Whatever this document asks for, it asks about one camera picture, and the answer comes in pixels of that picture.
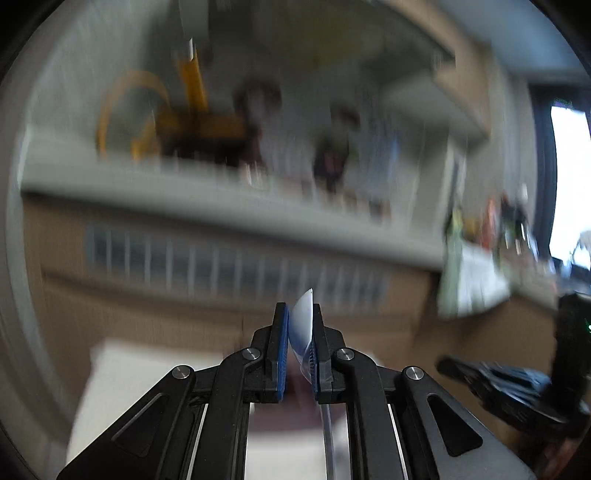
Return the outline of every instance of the metal pivot screw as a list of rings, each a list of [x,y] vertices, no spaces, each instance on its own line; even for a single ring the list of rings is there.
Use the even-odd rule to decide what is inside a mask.
[[[351,348],[342,348],[336,351],[336,356],[339,360],[352,360],[355,356],[355,352]]]
[[[173,368],[173,377],[178,380],[183,380],[187,378],[191,374],[190,367],[187,365],[179,365],[178,367]]]
[[[248,347],[242,351],[244,360],[256,360],[261,356],[260,351],[257,348]]]
[[[406,375],[411,380],[421,380],[425,376],[425,372],[419,367],[408,367]]]

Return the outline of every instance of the wooden cabinet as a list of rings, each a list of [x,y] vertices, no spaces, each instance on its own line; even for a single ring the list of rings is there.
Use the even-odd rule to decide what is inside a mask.
[[[135,302],[52,280],[44,285],[44,302],[41,330],[48,352],[77,400],[90,374],[92,349],[105,339],[226,355],[241,345],[242,318],[237,313]]]
[[[431,274],[399,265],[47,198],[25,200],[24,225],[35,312],[74,401],[92,348],[107,338],[222,354],[249,345],[272,322],[276,301],[291,303],[296,289],[307,288],[302,270],[318,274],[315,300],[326,324],[399,368],[431,289]],[[144,239],[139,262],[137,239]],[[191,260],[179,253],[190,245],[215,250],[203,247],[209,256]],[[269,276],[258,288],[261,258]]]
[[[465,149],[446,130],[428,135],[421,162],[413,222],[430,225],[433,235],[441,235],[454,201],[462,198],[465,178]]]

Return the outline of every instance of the wall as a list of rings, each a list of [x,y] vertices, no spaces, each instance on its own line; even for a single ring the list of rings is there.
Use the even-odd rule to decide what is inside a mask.
[[[429,132],[413,211],[413,222],[430,225],[436,235],[444,229],[448,215],[453,175],[449,142],[447,130]]]
[[[537,82],[585,82],[589,76],[554,24],[535,2],[437,0],[476,41],[491,43],[501,62]]]
[[[469,150],[463,208],[480,215],[488,197],[503,191],[514,198],[528,187],[528,214],[533,217],[537,182],[534,118],[527,82],[511,76],[491,49],[484,52],[491,99],[491,138]]]
[[[513,79],[513,92],[519,126],[519,184],[527,186],[527,215],[533,221],[538,190],[538,153],[530,90],[523,77]]]
[[[62,9],[76,8],[76,13],[61,27],[37,79],[29,121],[94,141],[100,109],[118,78],[130,70],[149,70],[159,77],[174,70],[170,46],[180,36],[180,23],[177,12],[178,24],[173,28],[174,12],[169,11],[173,3],[66,1]],[[167,80],[164,83],[170,89]]]

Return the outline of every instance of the white shelf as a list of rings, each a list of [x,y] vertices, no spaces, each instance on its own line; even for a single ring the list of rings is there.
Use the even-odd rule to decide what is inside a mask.
[[[444,243],[408,219],[379,225],[369,218],[286,199],[196,167],[194,174],[161,171],[127,155],[98,158],[78,137],[29,128],[21,156],[22,192],[97,202],[199,220],[352,254],[440,270]]]
[[[484,127],[453,99],[428,72],[406,77],[383,87],[382,101],[387,108],[424,122],[428,128],[449,128],[459,138],[481,140]]]

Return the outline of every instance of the window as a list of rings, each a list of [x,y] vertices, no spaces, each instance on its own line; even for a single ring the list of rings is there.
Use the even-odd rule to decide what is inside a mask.
[[[591,230],[591,137],[585,112],[551,109],[556,142],[556,206],[550,254],[567,261],[581,232]],[[578,249],[574,262],[590,268],[589,253]]]

